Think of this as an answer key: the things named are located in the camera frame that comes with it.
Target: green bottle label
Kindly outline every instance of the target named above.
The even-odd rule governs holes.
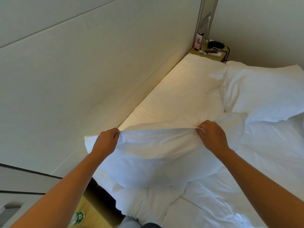
[[[81,223],[83,218],[84,218],[84,215],[83,215],[82,211],[78,211],[78,212],[75,212],[75,213],[77,214],[77,220],[74,223],[74,225]]]

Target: pink card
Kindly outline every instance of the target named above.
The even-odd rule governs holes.
[[[196,39],[195,39],[195,43],[194,43],[194,48],[196,50],[200,50],[202,38],[203,38],[202,35],[200,35],[200,34],[196,35]]]

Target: bed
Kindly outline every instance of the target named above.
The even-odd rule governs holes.
[[[163,122],[181,115],[225,111],[220,86],[228,66],[188,54],[120,125]],[[248,121],[236,152],[258,170],[304,200],[303,114],[278,122]],[[169,227],[266,227],[228,170],[190,181],[182,189],[124,188],[101,167],[93,178],[114,199],[123,214],[141,224]]]

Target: plastic bottle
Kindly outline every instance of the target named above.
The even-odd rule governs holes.
[[[85,218],[85,215],[83,214],[82,211],[75,212],[71,221],[70,221],[69,226],[73,226],[73,225],[81,223],[84,218]]]

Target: human arm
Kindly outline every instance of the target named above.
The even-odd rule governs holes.
[[[215,122],[205,121],[196,132],[228,169],[241,190],[269,228],[303,227],[304,202],[255,169],[229,148],[225,132]]]
[[[113,128],[101,132],[92,152],[10,228],[67,228],[93,173],[114,151],[118,131]]]

